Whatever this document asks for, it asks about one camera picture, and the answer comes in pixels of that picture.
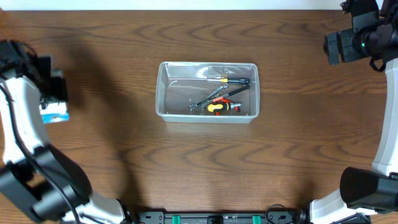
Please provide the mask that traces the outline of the slim yellow black screwdriver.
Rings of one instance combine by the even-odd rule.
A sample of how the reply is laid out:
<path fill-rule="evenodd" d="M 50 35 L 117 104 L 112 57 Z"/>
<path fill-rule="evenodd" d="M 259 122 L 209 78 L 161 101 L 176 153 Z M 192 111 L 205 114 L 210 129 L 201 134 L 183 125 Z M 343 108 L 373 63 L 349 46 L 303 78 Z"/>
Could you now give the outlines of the slim yellow black screwdriver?
<path fill-rule="evenodd" d="M 250 79 L 248 78 L 228 78 L 228 77 L 207 77 L 205 78 L 208 82 L 220 82 L 220 83 L 232 83 L 238 85 L 248 85 L 250 84 Z"/>

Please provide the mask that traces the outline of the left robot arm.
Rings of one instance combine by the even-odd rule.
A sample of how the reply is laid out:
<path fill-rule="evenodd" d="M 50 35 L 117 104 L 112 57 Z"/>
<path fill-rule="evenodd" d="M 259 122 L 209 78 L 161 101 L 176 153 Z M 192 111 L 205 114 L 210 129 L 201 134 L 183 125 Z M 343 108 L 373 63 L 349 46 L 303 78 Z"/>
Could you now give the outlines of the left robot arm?
<path fill-rule="evenodd" d="M 67 103 L 51 57 L 1 41 L 1 193 L 36 223 L 131 223 L 119 200 L 95 193 L 83 169 L 51 144 L 45 127 L 69 119 Z"/>

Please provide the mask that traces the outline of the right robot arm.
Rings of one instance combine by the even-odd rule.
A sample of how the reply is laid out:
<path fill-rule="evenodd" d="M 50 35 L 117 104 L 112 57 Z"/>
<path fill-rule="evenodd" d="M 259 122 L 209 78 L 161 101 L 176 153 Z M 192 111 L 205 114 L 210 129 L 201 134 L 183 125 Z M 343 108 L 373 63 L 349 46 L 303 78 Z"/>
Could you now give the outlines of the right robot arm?
<path fill-rule="evenodd" d="M 370 223 L 397 211 L 397 1 L 344 1 L 351 27 L 325 36 L 330 65 L 369 59 L 386 78 L 386 105 L 369 169 L 347 167 L 337 190 L 310 202 L 296 223 Z"/>

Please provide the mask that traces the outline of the small claw hammer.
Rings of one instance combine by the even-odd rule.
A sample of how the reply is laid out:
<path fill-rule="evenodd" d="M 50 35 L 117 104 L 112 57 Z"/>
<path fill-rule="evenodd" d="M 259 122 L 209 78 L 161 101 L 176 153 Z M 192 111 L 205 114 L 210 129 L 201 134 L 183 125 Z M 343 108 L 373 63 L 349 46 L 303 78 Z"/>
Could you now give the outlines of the small claw hammer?
<path fill-rule="evenodd" d="M 214 102 L 217 102 L 217 101 L 221 101 L 221 100 L 223 100 L 223 99 L 225 99 L 225 98 L 227 98 L 227 97 L 229 97 L 229 96 L 233 96 L 233 95 L 235 95 L 235 94 L 241 93 L 242 91 L 248 90 L 248 89 L 250 89 L 250 86 L 249 86 L 249 85 L 245 85 L 245 86 L 243 86 L 243 87 L 241 87 L 241 88 L 238 88 L 238 89 L 236 89 L 236 90 L 233 90 L 233 91 L 231 91 L 231 92 L 229 92 L 229 93 L 226 93 L 226 94 L 224 94 L 224 95 L 217 96 L 217 97 L 214 97 L 214 98 L 210 98 L 209 100 L 207 100 L 206 102 L 204 102 L 204 104 L 202 104 L 202 105 L 200 106 L 200 108 L 201 108 L 201 109 L 205 109 L 205 107 L 206 107 L 207 105 L 209 105 L 210 103 L 214 103 Z"/>

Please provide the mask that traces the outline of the stubby yellow black screwdriver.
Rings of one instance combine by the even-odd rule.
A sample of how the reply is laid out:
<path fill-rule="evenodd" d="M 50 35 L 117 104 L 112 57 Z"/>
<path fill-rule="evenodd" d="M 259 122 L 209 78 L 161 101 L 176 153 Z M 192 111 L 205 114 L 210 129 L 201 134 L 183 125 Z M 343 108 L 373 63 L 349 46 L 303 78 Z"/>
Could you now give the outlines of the stubby yellow black screwdriver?
<path fill-rule="evenodd" d="M 212 113 L 228 111 L 235 108 L 239 108 L 241 103 L 232 103 L 232 102 L 221 102 L 221 103 L 212 103 L 207 106 L 207 110 Z"/>

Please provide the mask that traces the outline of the small silver wrench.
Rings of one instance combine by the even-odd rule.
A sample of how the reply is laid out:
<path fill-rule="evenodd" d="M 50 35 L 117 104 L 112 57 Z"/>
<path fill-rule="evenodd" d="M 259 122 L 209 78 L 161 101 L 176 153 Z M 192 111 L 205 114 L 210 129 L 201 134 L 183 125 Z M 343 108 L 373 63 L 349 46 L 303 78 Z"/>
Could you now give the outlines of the small silver wrench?
<path fill-rule="evenodd" d="M 204 97 L 204 99 L 200 100 L 198 103 L 194 103 L 191 104 L 188 109 L 189 111 L 193 111 L 194 109 L 196 109 L 197 107 L 201 106 L 202 104 L 204 104 L 206 101 L 208 101 L 211 97 L 215 96 L 217 93 L 219 93 L 222 89 L 225 89 L 229 87 L 229 83 L 225 83 L 221 86 L 219 86 L 218 88 L 216 88 L 215 90 L 213 90 L 211 93 L 209 93 L 206 97 Z"/>

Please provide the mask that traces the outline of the clear plastic container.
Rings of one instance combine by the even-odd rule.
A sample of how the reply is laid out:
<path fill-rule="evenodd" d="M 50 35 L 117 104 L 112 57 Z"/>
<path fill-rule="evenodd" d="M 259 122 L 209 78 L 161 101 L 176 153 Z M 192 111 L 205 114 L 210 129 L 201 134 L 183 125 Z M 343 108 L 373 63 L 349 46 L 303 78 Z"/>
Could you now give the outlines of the clear plastic container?
<path fill-rule="evenodd" d="M 209 93 L 225 84 L 208 82 L 207 77 L 250 79 L 250 89 L 226 99 L 241 103 L 241 112 L 223 111 L 219 116 L 200 106 L 189 111 L 191 104 L 198 103 Z M 245 85 L 229 83 L 217 97 Z M 155 111 L 166 122 L 181 123 L 250 123 L 259 115 L 259 72 L 253 63 L 227 62 L 162 62 L 159 66 L 156 87 Z"/>

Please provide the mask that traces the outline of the blue white screwdriver box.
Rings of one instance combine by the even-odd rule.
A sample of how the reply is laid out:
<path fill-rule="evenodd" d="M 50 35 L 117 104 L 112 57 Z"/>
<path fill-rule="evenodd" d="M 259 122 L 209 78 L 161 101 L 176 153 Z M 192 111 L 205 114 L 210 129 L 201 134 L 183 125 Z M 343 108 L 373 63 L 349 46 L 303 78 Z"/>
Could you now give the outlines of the blue white screwdriver box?
<path fill-rule="evenodd" d="M 39 108 L 44 124 L 59 123 L 70 119 L 67 102 L 49 103 L 46 107 Z"/>

